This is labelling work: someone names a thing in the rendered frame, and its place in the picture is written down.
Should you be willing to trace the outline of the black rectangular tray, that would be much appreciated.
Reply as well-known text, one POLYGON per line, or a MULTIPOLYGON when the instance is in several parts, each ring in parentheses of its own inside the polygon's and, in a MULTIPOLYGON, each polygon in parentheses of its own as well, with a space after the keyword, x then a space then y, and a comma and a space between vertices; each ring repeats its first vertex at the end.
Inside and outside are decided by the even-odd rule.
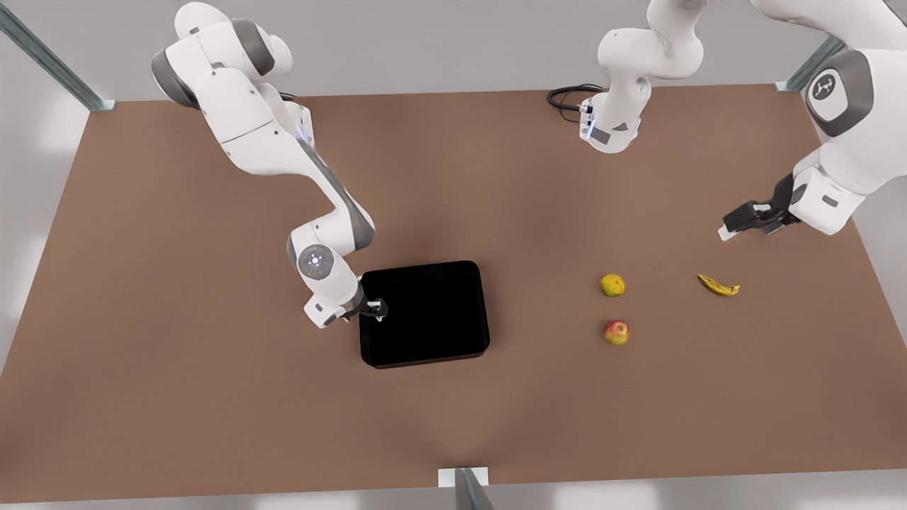
POLYGON ((359 317, 361 359, 373 368, 475 358, 490 346, 485 293, 473 261, 369 271, 361 284, 366 297, 388 306, 382 319, 359 317))

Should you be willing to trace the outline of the yellow spotted banana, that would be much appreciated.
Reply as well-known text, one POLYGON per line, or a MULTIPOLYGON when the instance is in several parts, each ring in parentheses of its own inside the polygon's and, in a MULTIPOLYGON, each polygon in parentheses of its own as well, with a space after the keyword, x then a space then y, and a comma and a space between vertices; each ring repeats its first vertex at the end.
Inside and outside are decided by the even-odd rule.
POLYGON ((697 278, 699 279, 699 282, 705 288, 708 288, 710 291, 712 291, 712 293, 715 293, 720 296, 724 296, 724 297, 735 296, 736 294, 739 293, 739 290, 740 290, 740 285, 726 286, 726 285, 721 284, 718 281, 714 280, 713 278, 710 278, 709 276, 706 276, 703 274, 697 274, 697 278))

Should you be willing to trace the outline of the silver frame post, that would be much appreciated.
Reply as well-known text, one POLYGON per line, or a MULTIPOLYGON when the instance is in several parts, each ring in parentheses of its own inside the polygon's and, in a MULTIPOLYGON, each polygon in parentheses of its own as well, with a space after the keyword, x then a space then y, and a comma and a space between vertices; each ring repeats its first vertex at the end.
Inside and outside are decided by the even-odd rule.
POLYGON ((68 91, 89 112, 111 112, 116 101, 103 99, 0 0, 0 32, 68 91))
POLYGON ((488 467, 450 467, 437 470, 439 488, 453 488, 456 510, 495 510, 485 488, 488 467))
POLYGON ((799 94, 809 84, 821 64, 845 48, 845 43, 829 36, 810 55, 803 64, 786 81, 776 81, 774 89, 781 94, 799 94))

